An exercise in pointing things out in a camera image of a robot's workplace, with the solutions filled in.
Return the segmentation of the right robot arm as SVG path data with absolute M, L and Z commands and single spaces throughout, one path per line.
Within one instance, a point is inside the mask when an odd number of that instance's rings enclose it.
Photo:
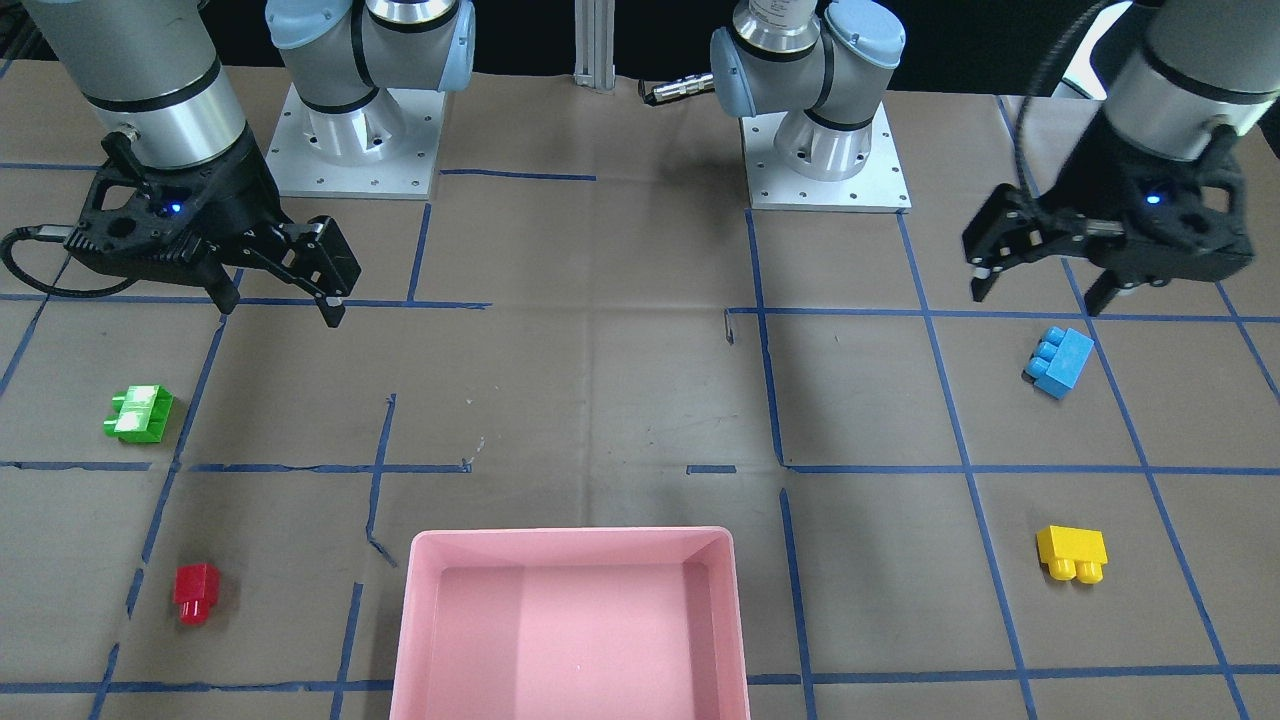
M 101 299 L 138 281 L 200 287 L 221 313 L 233 266 L 303 291 L 340 324 L 361 268 L 337 220 L 294 222 L 283 195 L 415 199 L 435 172 L 442 100 L 468 86 L 471 1 L 270 1 L 294 104 L 268 151 L 198 1 L 28 1 L 106 131 L 106 161 L 70 225 L 3 240 L 22 283 Z

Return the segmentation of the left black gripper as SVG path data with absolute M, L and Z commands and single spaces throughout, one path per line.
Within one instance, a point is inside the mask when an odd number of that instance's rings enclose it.
M 1084 292 L 1088 316 L 1149 281 L 1216 282 L 1251 265 L 1245 182 L 1233 156 L 1234 126 L 1211 120 L 1210 142 L 1189 161 L 1129 143 L 1097 111 L 1039 205 L 1069 229 L 1111 222 L 1119 234 L 1084 240 L 1083 258 L 1105 270 Z M 970 295 L 982 302 L 1005 270 L 1050 255 L 1041 223 L 1014 184 L 997 184 L 963 232 L 973 268 Z

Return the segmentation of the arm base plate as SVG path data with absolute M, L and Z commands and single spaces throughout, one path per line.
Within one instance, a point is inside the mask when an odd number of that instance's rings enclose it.
M 384 88 L 365 108 L 324 114 L 291 87 L 266 154 L 280 195 L 429 200 L 448 99 Z
M 803 111 L 740 120 L 750 208 L 783 211 L 906 213 L 908 179 L 883 105 L 844 132 Z

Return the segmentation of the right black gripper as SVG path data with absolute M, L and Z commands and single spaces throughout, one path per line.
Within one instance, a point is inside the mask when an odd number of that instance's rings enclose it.
M 227 266 L 264 270 L 307 293 L 329 328 L 361 274 L 332 217 L 289 223 L 253 132 L 179 169 L 146 167 L 138 135 L 101 142 L 108 160 L 63 247 L 104 275 L 201 287 L 223 315 L 241 300 Z

